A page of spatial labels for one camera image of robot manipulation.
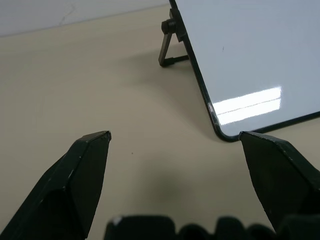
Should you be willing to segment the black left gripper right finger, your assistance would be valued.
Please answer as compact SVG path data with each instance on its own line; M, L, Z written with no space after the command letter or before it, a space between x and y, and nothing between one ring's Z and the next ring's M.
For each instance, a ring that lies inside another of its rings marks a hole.
M291 143L243 131L239 135L256 195L276 232L289 216L320 214L320 172Z

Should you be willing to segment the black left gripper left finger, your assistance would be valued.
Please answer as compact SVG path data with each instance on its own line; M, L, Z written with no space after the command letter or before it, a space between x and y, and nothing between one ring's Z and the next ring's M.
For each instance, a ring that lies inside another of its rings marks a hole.
M110 131L77 139L38 180L2 240L85 240L100 200Z

